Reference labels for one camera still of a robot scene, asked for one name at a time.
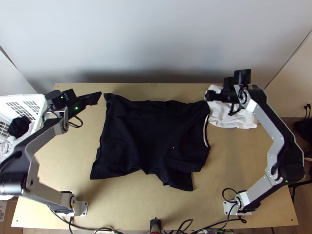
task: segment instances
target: tabletop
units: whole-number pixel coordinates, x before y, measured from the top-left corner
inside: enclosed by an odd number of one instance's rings
[[[73,88],[84,95],[101,91],[122,95],[132,101],[203,100],[210,84],[170,83],[56,83],[54,89]],[[84,227],[114,227],[119,230],[148,230],[149,221],[162,220],[164,230],[176,230],[193,218],[190,229],[200,229],[225,220],[222,190],[246,190],[264,174],[271,138],[259,124],[256,129],[224,129],[208,124],[211,146],[206,164],[192,173],[194,191],[163,186],[155,175],[137,171],[126,176],[90,180],[92,163],[99,147],[105,121],[105,100],[87,106],[78,116],[81,128],[70,128],[36,153],[40,181],[59,191],[71,191],[78,200],[88,201],[86,217],[75,217]],[[229,222],[227,228],[256,228],[297,225],[297,217],[287,186],[261,202],[246,224]],[[13,227],[67,229],[46,205],[20,197]]]

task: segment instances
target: cardboard box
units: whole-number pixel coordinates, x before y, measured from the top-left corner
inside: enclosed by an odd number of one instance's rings
[[[22,234],[20,227],[11,227],[17,199],[0,201],[0,234]]]

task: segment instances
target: white wall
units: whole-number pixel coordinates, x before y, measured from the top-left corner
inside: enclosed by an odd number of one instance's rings
[[[311,0],[0,1],[0,45],[45,90],[89,72],[195,71],[220,82],[244,68],[263,87],[311,28]]]
[[[0,96],[37,93],[23,75],[0,51]]]
[[[265,89],[275,112],[283,117],[304,117],[312,103],[312,36]]]

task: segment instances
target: black t-shirt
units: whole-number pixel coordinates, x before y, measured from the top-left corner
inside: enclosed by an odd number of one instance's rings
[[[191,172],[205,165],[209,106],[205,101],[130,101],[104,94],[106,119],[90,179],[124,176],[137,170],[192,191]]]

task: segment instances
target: white cloth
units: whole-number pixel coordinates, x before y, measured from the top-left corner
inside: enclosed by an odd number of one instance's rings
[[[211,85],[209,90],[214,90],[220,93],[223,87]],[[235,115],[229,116],[231,110],[231,103],[223,103],[221,101],[207,101],[210,108],[210,115],[208,122],[222,128],[256,128],[258,120],[254,114],[246,109],[240,110]],[[235,104],[234,111],[237,110],[238,104]]]
[[[25,140],[28,136],[31,135],[32,129],[35,123],[32,122],[29,124],[28,131],[21,136],[20,138],[16,139],[14,136],[9,136],[4,142],[0,144],[0,163],[3,162],[7,157],[9,157],[15,149],[15,146]]]

